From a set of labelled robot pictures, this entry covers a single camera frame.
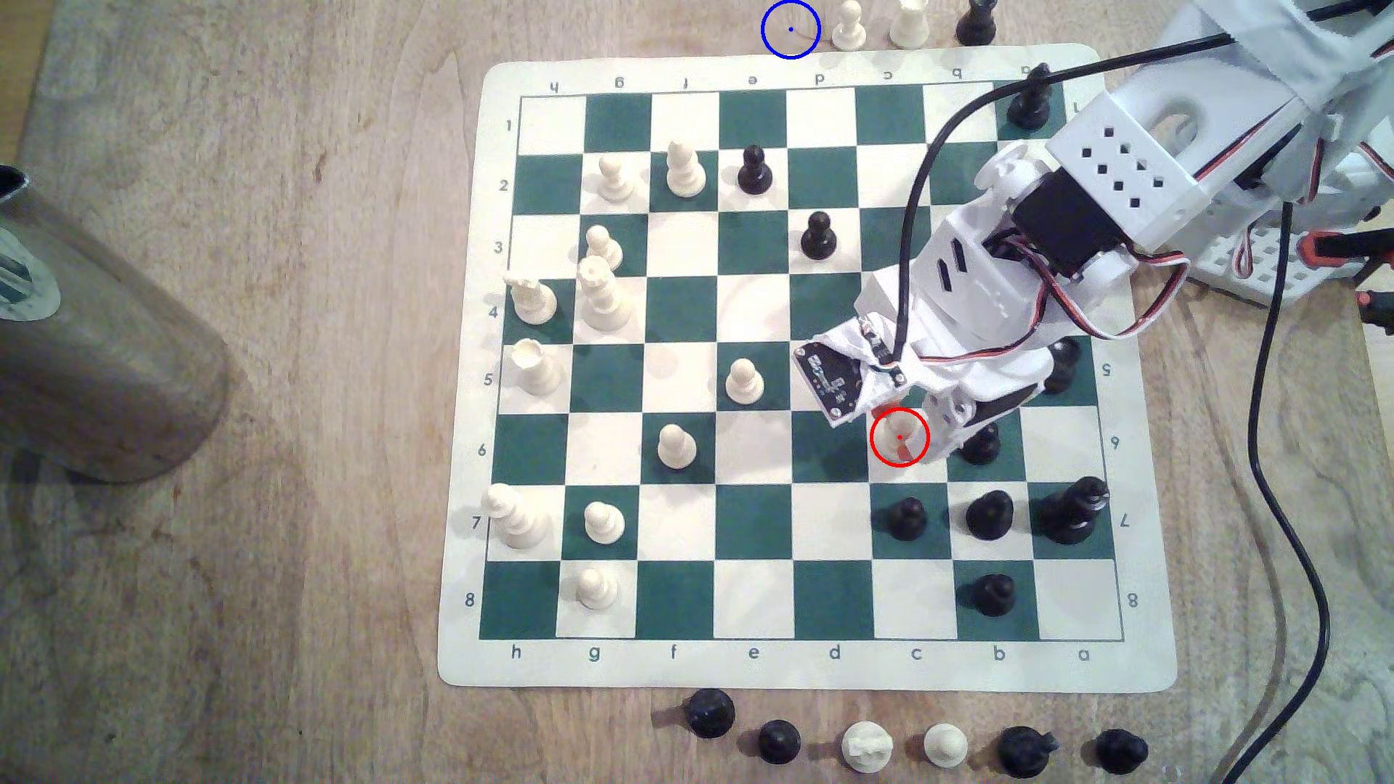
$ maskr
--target white square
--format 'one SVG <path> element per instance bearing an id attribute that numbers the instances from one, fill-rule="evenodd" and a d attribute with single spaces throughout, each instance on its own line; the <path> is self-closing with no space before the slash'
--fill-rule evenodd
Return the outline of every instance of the white square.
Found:
<path id="1" fill-rule="evenodd" d="M 793 480 L 789 412 L 717 412 L 717 484 Z"/>
<path id="2" fill-rule="evenodd" d="M 809 229 L 813 209 L 789 211 L 789 272 L 827 273 L 861 272 L 861 211 L 856 208 L 824 209 L 832 222 L 832 233 L 838 236 L 838 247 L 832 255 L 814 261 L 803 255 L 803 233 Z"/>
<path id="3" fill-rule="evenodd" d="M 715 343 L 647 343 L 645 412 L 715 412 Z"/>
<path id="4" fill-rule="evenodd" d="M 1043 640 L 1122 639 L 1114 562 L 1037 561 L 1036 615 Z"/>
<path id="5" fill-rule="evenodd" d="M 991 82 L 958 82 L 924 85 L 926 141 L 938 135 L 944 123 L 969 100 L 993 89 Z M 997 107 L 993 103 L 972 113 L 949 134 L 948 141 L 997 141 Z"/>
<path id="6" fill-rule="evenodd" d="M 715 212 L 654 212 L 648 216 L 648 276 L 717 273 Z"/>
<path id="7" fill-rule="evenodd" d="M 715 557 L 717 485 L 640 485 L 640 561 L 711 561 Z"/>
<path id="8" fill-rule="evenodd" d="M 567 417 L 566 484 L 638 484 L 643 432 L 638 412 Z"/>
<path id="9" fill-rule="evenodd" d="M 790 89 L 788 107 L 788 146 L 856 146 L 857 98 L 850 86 L 829 89 Z"/>
<path id="10" fill-rule="evenodd" d="M 499 370 L 499 413 L 500 414 L 565 414 L 572 409 L 572 347 L 544 345 L 542 353 L 556 363 L 562 382 L 551 393 L 541 398 L 524 392 L 519 386 L 519 365 L 513 364 L 513 346 L 503 346 L 503 361 Z"/>
<path id="11" fill-rule="evenodd" d="M 524 98 L 519 155 L 567 155 L 585 149 L 585 96 Z"/>
<path id="12" fill-rule="evenodd" d="M 712 635 L 793 638 L 793 561 L 717 561 Z"/>
<path id="13" fill-rule="evenodd" d="M 717 279 L 717 340 L 788 339 L 788 275 L 722 275 Z"/>
<path id="14" fill-rule="evenodd" d="M 576 278 L 580 215 L 514 215 L 509 272 L 524 278 Z"/>
<path id="15" fill-rule="evenodd" d="M 967 505 L 994 490 L 1012 497 L 1012 527 L 1002 538 L 983 541 L 967 530 Z M 955 561 L 1030 561 L 1032 545 L 1030 497 L 1025 481 L 951 481 L 949 551 Z"/>
<path id="16" fill-rule="evenodd" d="M 648 149 L 668 152 L 668 142 L 686 141 L 693 149 L 721 146 L 721 93 L 654 93 L 648 126 L 652 137 Z"/>
<path id="17" fill-rule="evenodd" d="M 795 484 L 790 494 L 795 561 L 871 558 L 871 485 Z"/>
<path id="18" fill-rule="evenodd" d="M 1103 478 L 1098 410 L 1093 406 L 1023 407 L 1022 452 L 1027 481 Z"/>
<path id="19" fill-rule="evenodd" d="M 721 212 L 789 209 L 789 151 L 765 148 L 765 166 L 774 176 L 769 190 L 750 195 L 740 190 L 736 176 L 746 165 L 744 149 L 723 149 L 717 153 L 717 209 Z"/>
<path id="20" fill-rule="evenodd" d="M 871 562 L 873 629 L 878 639 L 958 638 L 953 562 L 882 558 Z"/>
<path id="21" fill-rule="evenodd" d="M 591 610 L 576 598 L 576 583 L 585 569 L 599 569 L 615 578 L 615 604 Z M 634 594 L 638 593 L 638 564 L 634 561 L 562 561 L 556 596 L 556 636 L 633 638 Z"/>

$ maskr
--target white chess piece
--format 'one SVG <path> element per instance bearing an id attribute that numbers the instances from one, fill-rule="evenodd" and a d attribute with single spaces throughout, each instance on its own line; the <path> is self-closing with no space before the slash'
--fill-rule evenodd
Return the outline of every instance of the white chess piece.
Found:
<path id="1" fill-rule="evenodd" d="M 618 506 L 591 501 L 585 505 L 585 536 L 595 544 L 613 544 L 625 536 L 625 512 Z"/>
<path id="2" fill-rule="evenodd" d="M 930 24 L 924 21 L 926 0 L 901 0 L 901 10 L 891 22 L 891 43 L 901 49 L 919 49 L 930 39 Z"/>
<path id="3" fill-rule="evenodd" d="M 891 762 L 895 741 L 875 721 L 857 721 L 842 734 L 842 759 L 857 773 L 875 773 Z"/>
<path id="4" fill-rule="evenodd" d="M 585 569 L 576 580 L 576 598 L 591 610 L 605 610 L 619 596 L 619 580 L 601 569 Z"/>
<path id="5" fill-rule="evenodd" d="M 958 767 L 967 759 L 967 735 L 952 724 L 924 731 L 924 756 L 940 767 Z"/>
<path id="6" fill-rule="evenodd" d="M 528 324 L 545 324 L 556 314 L 556 294 L 546 283 L 534 278 L 523 278 L 512 272 L 503 273 L 503 282 L 513 292 L 513 310 Z"/>
<path id="7" fill-rule="evenodd" d="M 697 439 L 676 424 L 665 424 L 658 431 L 658 459 L 669 469 L 686 469 L 697 459 Z"/>
<path id="8" fill-rule="evenodd" d="M 601 195 L 609 202 L 622 202 L 634 193 L 634 180 L 625 173 L 625 163 L 619 156 L 605 153 L 601 156 Z"/>
<path id="9" fill-rule="evenodd" d="M 585 308 L 581 312 L 585 324 L 601 332 L 615 332 L 629 322 L 634 303 L 615 283 L 615 273 L 604 258 L 598 255 L 583 258 L 577 279 L 585 294 Z"/>
<path id="10" fill-rule="evenodd" d="M 510 353 L 513 367 L 519 370 L 519 386 L 528 395 L 542 398 L 551 395 L 562 382 L 562 368 L 556 364 L 542 343 L 524 338 L 513 343 Z"/>
<path id="11" fill-rule="evenodd" d="M 705 187 L 707 170 L 701 167 L 693 145 L 683 141 L 668 142 L 668 190 L 673 195 L 691 198 Z"/>
<path id="12" fill-rule="evenodd" d="M 531 509 L 519 491 L 506 484 L 491 484 L 484 491 L 484 511 L 498 523 L 499 538 L 513 550 L 535 545 L 552 527 L 546 512 Z"/>
<path id="13" fill-rule="evenodd" d="M 730 363 L 730 372 L 726 374 L 726 396 L 749 406 L 765 393 L 765 377 L 756 370 L 756 363 L 742 357 Z"/>
<path id="14" fill-rule="evenodd" d="M 842 22 L 832 28 L 832 45 L 843 52 L 861 49 L 867 42 L 867 28 L 861 27 L 861 4 L 848 0 L 838 6 L 838 18 Z"/>
<path id="15" fill-rule="evenodd" d="M 585 230 L 585 252 L 581 255 L 598 255 L 611 265 L 611 269 L 616 269 L 619 262 L 625 261 L 625 248 L 609 236 L 609 229 L 597 223 Z"/>

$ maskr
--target chess mat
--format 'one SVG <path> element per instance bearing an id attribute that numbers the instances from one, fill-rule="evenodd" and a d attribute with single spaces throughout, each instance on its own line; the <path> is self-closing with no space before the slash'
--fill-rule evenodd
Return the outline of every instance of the chess mat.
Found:
<path id="1" fill-rule="evenodd" d="M 1142 692 L 1175 678 L 1175 646 L 1138 349 L 1079 338 L 1073 385 L 999 421 L 1002 452 L 895 469 L 867 421 L 831 428 L 792 364 L 795 345 L 855 315 L 863 276 L 895 262 L 899 223 L 927 138 L 974 95 L 1040 61 L 1096 56 L 1079 45 L 772 57 L 509 63 L 480 110 L 460 340 L 450 506 L 442 572 L 441 674 L 457 685 L 867 688 Z M 916 247 L 977 195 L 972 179 L 1015 140 L 1043 152 L 1101 81 L 1068 82 L 1051 121 L 1011 126 L 1006 103 L 970 117 L 931 172 Z M 672 138 L 694 144 L 707 186 L 665 184 Z M 736 187 L 742 149 L 774 172 L 761 195 Z M 601 153 L 636 187 L 598 194 Z M 809 213 L 832 218 L 838 248 L 799 251 Z M 634 303 L 613 333 L 588 326 L 574 282 L 585 229 L 623 248 L 618 285 Z M 542 279 L 556 315 L 523 322 L 505 269 Z M 1131 321 L 1126 290 L 1104 321 Z M 563 381 L 516 386 L 510 346 L 534 338 Z M 739 406 L 723 379 L 754 361 L 764 395 Z M 906 405 L 916 405 L 912 395 Z M 658 460 L 676 423 L 697 459 Z M 1041 536 L 1039 502 L 1085 474 L 1112 490 L 1096 533 Z M 491 483 L 552 519 L 512 550 L 480 508 Z M 973 538 L 966 505 L 1015 501 L 1012 530 Z M 930 513 L 914 541 L 885 508 L 914 495 Z M 584 532 L 604 501 L 619 541 Z M 604 611 L 576 601 L 581 571 L 619 583 Z M 1001 572 L 1016 607 L 988 618 L 965 586 Z"/>

